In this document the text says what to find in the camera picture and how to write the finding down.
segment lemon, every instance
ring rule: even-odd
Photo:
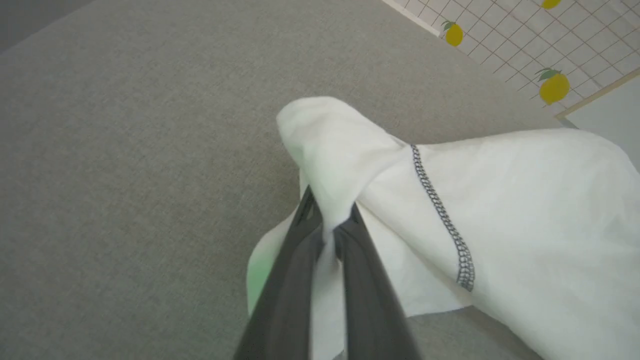
[[[543,99],[547,105],[551,105],[554,102],[564,99],[566,94],[569,94],[571,84],[567,80],[564,74],[560,71],[551,68],[544,68],[538,72],[542,72],[538,81],[546,80],[540,87],[540,98]]]
[[[444,26],[443,31],[447,32],[447,36],[445,37],[447,42],[452,46],[460,45],[460,43],[462,42],[462,35],[463,35],[462,28],[460,27],[460,25],[449,20],[445,20],[445,22],[443,22],[442,25],[444,24],[446,25]]]
[[[556,6],[558,6],[560,1],[562,1],[562,0],[545,0],[545,2],[542,3],[542,5],[540,5],[540,6],[542,6],[543,9],[553,9]]]

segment white garment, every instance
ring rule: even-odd
[[[456,284],[458,251],[410,146],[330,97],[294,101],[277,120],[325,231],[358,204],[407,316],[473,304],[548,360],[639,359],[640,175],[611,142],[555,129],[417,146],[470,250],[469,293]],[[253,251],[250,311],[290,223]],[[344,348],[342,277],[332,261],[314,279],[314,360]]]

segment white tile pattern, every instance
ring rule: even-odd
[[[394,0],[435,29],[456,22],[458,49],[539,107],[559,113],[640,69],[640,0]],[[547,105],[540,70],[566,76],[571,90]]]

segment dark gray surface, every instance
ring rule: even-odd
[[[375,0],[96,0],[0,54],[0,359],[228,359],[297,204],[275,115],[344,99],[434,143],[559,124]],[[430,359],[531,359],[469,309]]]
[[[0,53],[93,0],[0,1]]]

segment black stitched seam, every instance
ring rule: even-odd
[[[458,251],[458,278],[456,279],[456,283],[467,291],[472,291],[474,289],[476,271],[473,259],[471,258],[471,251],[469,251],[465,240],[463,240],[462,236],[451,222],[449,214],[447,214],[447,210],[444,208],[435,188],[433,188],[433,184],[431,183],[431,180],[429,180],[426,171],[424,171],[418,147],[416,145],[411,145],[411,149],[413,151],[413,167],[420,179],[420,184],[422,184],[427,195],[429,195],[429,199],[431,199],[431,203],[435,207],[438,216],[440,216],[443,225],[447,228],[447,231],[456,245],[456,250]]]

